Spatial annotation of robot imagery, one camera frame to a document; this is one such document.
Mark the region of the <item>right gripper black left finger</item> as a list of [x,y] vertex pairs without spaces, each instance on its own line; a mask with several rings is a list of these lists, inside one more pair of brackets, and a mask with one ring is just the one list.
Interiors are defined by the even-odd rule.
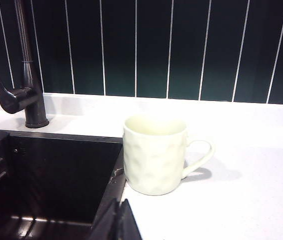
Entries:
[[117,227],[117,213],[119,201],[113,198],[106,207],[98,221],[93,224],[89,235],[89,240],[114,240]]

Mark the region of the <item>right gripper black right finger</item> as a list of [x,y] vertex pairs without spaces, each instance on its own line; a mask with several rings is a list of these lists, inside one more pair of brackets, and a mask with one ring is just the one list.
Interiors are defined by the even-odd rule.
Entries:
[[120,240],[142,239],[128,199],[125,199],[120,205],[119,239]]

